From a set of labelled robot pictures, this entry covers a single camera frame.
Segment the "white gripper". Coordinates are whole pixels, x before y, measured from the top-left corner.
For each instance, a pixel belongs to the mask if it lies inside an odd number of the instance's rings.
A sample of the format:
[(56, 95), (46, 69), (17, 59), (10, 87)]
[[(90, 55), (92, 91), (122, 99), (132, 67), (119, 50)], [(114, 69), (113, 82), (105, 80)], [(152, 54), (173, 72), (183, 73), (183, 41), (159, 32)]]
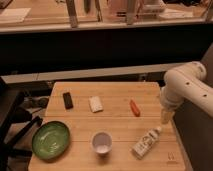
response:
[(168, 124), (175, 114), (172, 110), (176, 110), (183, 103), (183, 98), (168, 86), (164, 86), (160, 91), (159, 99), (164, 107), (161, 110), (161, 123)]

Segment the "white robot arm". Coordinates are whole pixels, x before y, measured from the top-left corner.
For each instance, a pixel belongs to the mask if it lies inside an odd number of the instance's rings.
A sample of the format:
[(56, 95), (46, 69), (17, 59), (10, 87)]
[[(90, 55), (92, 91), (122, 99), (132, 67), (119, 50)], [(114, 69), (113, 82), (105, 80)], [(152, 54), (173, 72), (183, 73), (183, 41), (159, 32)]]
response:
[(162, 105), (161, 123), (167, 124), (185, 99), (213, 117), (213, 88), (204, 83), (205, 66), (198, 61), (169, 69), (164, 75), (165, 86), (159, 94)]

